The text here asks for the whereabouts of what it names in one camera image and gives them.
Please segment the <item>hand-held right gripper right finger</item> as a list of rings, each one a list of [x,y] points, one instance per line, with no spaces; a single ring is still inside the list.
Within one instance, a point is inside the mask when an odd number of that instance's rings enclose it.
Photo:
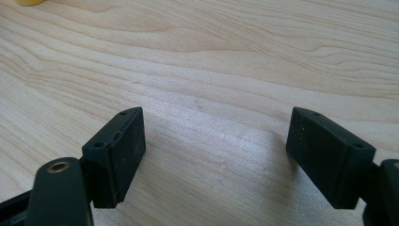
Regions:
[[[292,111],[286,152],[337,209],[353,209],[360,180],[373,164],[375,147],[326,116],[309,109]]]

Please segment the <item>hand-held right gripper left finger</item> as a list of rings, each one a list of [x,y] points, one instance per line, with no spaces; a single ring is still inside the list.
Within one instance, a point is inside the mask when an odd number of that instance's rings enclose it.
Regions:
[[[140,106],[118,113],[82,147],[89,196],[96,208],[115,208],[124,201],[145,152]]]

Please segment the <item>yellow round object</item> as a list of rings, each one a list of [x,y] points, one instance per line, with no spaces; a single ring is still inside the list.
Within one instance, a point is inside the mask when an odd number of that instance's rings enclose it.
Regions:
[[[14,0],[17,4],[25,7],[32,7],[38,4],[41,4],[42,2],[46,0]]]

